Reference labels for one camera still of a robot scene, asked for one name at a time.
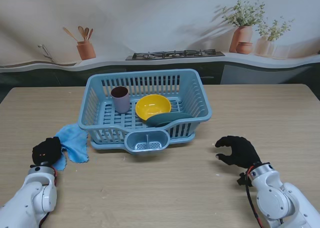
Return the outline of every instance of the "blue dish rack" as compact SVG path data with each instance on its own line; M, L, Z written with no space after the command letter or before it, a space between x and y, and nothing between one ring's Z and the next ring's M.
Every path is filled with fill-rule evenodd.
M130 110L125 114L117 113L113 106L110 94L117 86L126 87L130 94ZM85 88L78 125L90 134L95 149L125 149L131 154L162 150L169 144L191 141L196 127L212 115L199 74L193 69L98 74L88 79ZM165 96L171 112L184 112L193 118L148 127L135 107L149 94Z

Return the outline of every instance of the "white robotic arm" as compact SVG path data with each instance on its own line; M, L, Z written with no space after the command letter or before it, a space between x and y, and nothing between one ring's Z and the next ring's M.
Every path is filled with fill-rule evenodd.
M257 205L271 228L319 228L320 214L290 183L280 181L279 172L262 164L249 172L256 187Z
M55 171L46 166L29 170L23 186L0 208L0 227L38 228L56 207Z

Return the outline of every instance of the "yellow bowl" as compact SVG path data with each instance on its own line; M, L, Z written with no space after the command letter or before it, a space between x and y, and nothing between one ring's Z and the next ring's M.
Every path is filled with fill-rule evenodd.
M147 120L156 114L170 112L171 103L161 95L152 94L141 98L135 106L136 114L143 120Z

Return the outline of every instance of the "black glove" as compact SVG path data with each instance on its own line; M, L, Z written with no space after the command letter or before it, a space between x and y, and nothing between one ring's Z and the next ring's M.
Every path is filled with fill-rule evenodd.
M40 166L41 163L51 166L59 160L61 155L59 137L47 138L32 150L32 160L37 166Z
M215 156L228 165L237 165L248 169L255 163L261 163L253 145L244 137L222 137L215 143L215 147L231 147L232 154L230 156L220 153Z

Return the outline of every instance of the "wooden spoon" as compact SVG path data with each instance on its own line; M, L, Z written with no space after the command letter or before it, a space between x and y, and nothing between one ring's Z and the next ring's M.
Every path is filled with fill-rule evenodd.
M73 37L73 38L78 42L78 40L73 36L72 33L69 32L68 29L66 29L65 27L63 27L63 29L64 29L64 31L65 31L67 34L69 34L71 37Z
M78 30L79 30L81 36L83 37L83 39L85 40L86 35L85 35L85 31L84 31L83 27L79 26L79 27L78 27Z
M86 27L86 28L84 29L85 41L86 41L86 39L87 39L87 37L88 37L88 33L89 33L89 28Z
M90 33L89 33L89 36L88 36L87 40L89 40L89 39L91 38L91 34L92 34L93 31L94 31L94 29L92 28L92 29L90 30Z

